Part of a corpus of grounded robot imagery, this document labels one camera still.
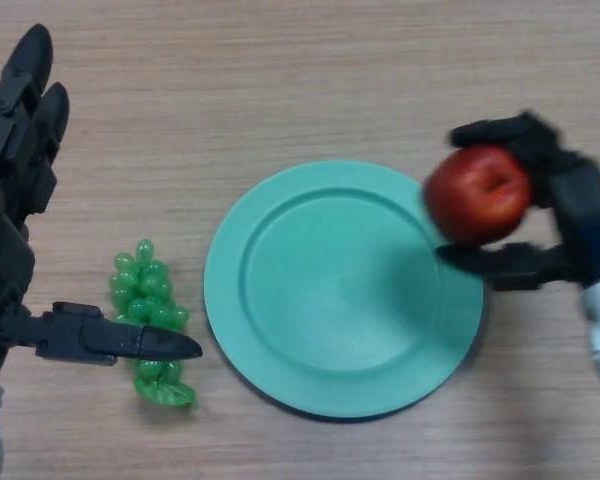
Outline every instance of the green grapes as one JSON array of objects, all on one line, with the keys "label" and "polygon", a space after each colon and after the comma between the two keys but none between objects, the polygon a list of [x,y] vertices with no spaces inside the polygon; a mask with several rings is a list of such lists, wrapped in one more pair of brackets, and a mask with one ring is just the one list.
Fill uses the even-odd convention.
[{"label": "green grapes", "polygon": [[[116,272],[109,277],[109,287],[116,321],[183,332],[189,310],[173,300],[169,268],[154,253],[153,243],[142,239],[135,257],[126,252],[115,256]],[[134,365],[134,385],[140,395],[161,405],[197,406],[195,391],[180,381],[182,362],[141,360]]]}]

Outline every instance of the plastic fruit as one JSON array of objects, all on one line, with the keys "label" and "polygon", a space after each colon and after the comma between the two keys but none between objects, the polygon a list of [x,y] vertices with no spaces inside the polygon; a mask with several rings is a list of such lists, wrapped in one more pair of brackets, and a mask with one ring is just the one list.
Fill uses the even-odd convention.
[{"label": "plastic fruit", "polygon": [[531,205],[531,183],[506,149],[477,145],[452,153],[426,180],[423,195],[448,241],[480,246],[520,225]]}]

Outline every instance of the toy grapes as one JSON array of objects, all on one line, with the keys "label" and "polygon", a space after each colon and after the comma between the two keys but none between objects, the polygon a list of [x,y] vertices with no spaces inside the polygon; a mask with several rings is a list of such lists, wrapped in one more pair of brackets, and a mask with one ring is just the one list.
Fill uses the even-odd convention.
[{"label": "toy grapes", "polygon": [[[138,242],[135,257],[116,255],[114,266],[109,284],[118,322],[183,332],[189,311],[173,301],[169,269],[154,258],[150,240]],[[134,368],[133,384],[142,397],[166,406],[198,406],[195,391],[181,381],[181,361],[136,360]]]}]

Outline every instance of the grape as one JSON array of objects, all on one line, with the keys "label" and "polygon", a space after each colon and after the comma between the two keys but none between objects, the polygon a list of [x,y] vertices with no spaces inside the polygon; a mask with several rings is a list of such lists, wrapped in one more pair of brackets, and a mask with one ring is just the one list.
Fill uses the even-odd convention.
[{"label": "grape", "polygon": [[166,277],[161,278],[160,281],[154,286],[153,293],[161,300],[168,301],[173,293],[171,282],[169,282]]},{"label": "grape", "polygon": [[165,368],[165,364],[155,360],[141,360],[137,368],[138,375],[145,382],[155,382]]},{"label": "grape", "polygon": [[136,246],[136,260],[138,265],[141,267],[146,267],[153,259],[153,251],[154,247],[151,240],[146,238],[140,240]]},{"label": "grape", "polygon": [[154,297],[153,295],[145,297],[144,304],[147,309],[147,315],[151,315],[155,309],[160,308],[162,306],[162,302],[160,302],[160,299]]},{"label": "grape", "polygon": [[136,266],[136,261],[130,253],[122,252],[116,255],[113,264],[116,270],[123,272],[125,270],[132,270]]},{"label": "grape", "polygon": [[151,312],[151,326],[158,328],[172,328],[174,324],[173,312],[167,307],[160,306]]},{"label": "grape", "polygon": [[176,307],[173,311],[173,317],[175,328],[178,330],[183,330],[189,321],[189,310],[187,310],[185,307]]},{"label": "grape", "polygon": [[182,362],[169,362],[162,372],[160,380],[165,383],[176,383],[182,377]]},{"label": "grape", "polygon": [[111,292],[111,302],[120,311],[124,311],[133,299],[133,294],[130,290],[124,288],[116,288]]},{"label": "grape", "polygon": [[140,291],[145,295],[155,295],[158,285],[162,283],[162,279],[156,275],[147,275],[142,281]]},{"label": "grape", "polygon": [[127,315],[130,319],[141,323],[149,315],[146,302],[141,298],[134,298],[127,308]]},{"label": "grape", "polygon": [[111,275],[109,277],[109,287],[111,288],[111,290],[115,290],[115,288],[118,286],[118,274],[114,273],[113,275]]},{"label": "grape", "polygon": [[159,277],[168,277],[169,268],[162,263],[160,260],[151,260],[149,264],[143,269],[143,275],[157,275]]},{"label": "grape", "polygon": [[136,290],[138,288],[138,276],[130,270],[125,270],[115,275],[116,287],[125,290]]}]

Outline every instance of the red apple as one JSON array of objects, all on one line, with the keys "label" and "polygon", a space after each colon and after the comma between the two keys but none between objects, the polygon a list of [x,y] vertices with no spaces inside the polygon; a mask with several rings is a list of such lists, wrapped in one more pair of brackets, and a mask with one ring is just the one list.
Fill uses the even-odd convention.
[{"label": "red apple", "polygon": [[531,182],[506,149],[476,145],[452,153],[426,180],[423,195],[448,241],[481,246],[520,225],[531,205]]}]

